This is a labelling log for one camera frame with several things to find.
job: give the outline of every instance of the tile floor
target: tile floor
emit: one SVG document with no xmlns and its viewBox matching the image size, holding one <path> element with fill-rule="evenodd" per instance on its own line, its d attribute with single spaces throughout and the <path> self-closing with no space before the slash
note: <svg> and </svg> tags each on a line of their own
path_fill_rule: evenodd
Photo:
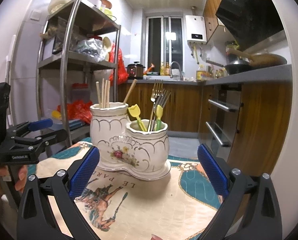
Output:
<svg viewBox="0 0 298 240">
<path fill-rule="evenodd" d="M 181 158 L 196 159 L 196 151 L 200 145 L 198 139 L 169 137 L 169 155 Z"/>
</svg>

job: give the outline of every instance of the gray countertop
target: gray countertop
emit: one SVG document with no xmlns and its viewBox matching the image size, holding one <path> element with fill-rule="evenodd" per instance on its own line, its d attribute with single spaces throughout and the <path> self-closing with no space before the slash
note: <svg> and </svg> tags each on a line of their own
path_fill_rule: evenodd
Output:
<svg viewBox="0 0 298 240">
<path fill-rule="evenodd" d="M 156 80 L 138 80 L 137 83 L 154 83 Z M 214 80 L 208 81 L 177 81 L 164 80 L 164 84 L 175 85 L 193 85 L 193 86 L 210 86 L 222 84 L 237 84 L 237 83 L 251 83 L 251 82 L 292 82 L 292 67 L 291 65 L 281 65 L 267 68 L 255 69 L 239 74 L 230 75 Z"/>
</svg>

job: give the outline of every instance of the floral decoration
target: floral decoration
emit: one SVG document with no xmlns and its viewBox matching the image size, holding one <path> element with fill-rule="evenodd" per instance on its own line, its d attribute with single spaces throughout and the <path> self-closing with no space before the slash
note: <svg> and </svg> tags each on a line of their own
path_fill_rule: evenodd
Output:
<svg viewBox="0 0 298 240">
<path fill-rule="evenodd" d="M 137 159 L 135 158 L 135 156 L 132 154 L 130 155 L 128 153 L 129 148 L 124 146 L 122 149 L 120 148 L 120 146 L 117 146 L 117 149 L 115 149 L 114 147 L 112 147 L 112 152 L 108 153 L 110 154 L 111 159 L 118 159 L 119 161 L 122 161 L 124 163 L 128 163 L 131 166 L 135 167 L 135 166 L 139 166 L 139 161 L 137 161 Z"/>
</svg>

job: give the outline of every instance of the window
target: window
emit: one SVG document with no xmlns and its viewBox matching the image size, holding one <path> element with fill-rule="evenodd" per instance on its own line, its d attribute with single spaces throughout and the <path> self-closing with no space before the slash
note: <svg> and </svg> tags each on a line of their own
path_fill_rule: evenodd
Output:
<svg viewBox="0 0 298 240">
<path fill-rule="evenodd" d="M 159 73 L 161 62 L 177 61 L 183 70 L 182 18 L 148 17 L 146 35 L 146 67 L 153 63 Z"/>
</svg>

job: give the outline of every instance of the black range hood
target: black range hood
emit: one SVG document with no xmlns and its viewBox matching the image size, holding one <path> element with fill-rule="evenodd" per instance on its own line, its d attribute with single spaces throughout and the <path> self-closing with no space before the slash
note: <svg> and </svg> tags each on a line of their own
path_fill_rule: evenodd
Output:
<svg viewBox="0 0 298 240">
<path fill-rule="evenodd" d="M 216 15 L 241 50 L 283 30 L 272 0 L 222 0 Z"/>
</svg>

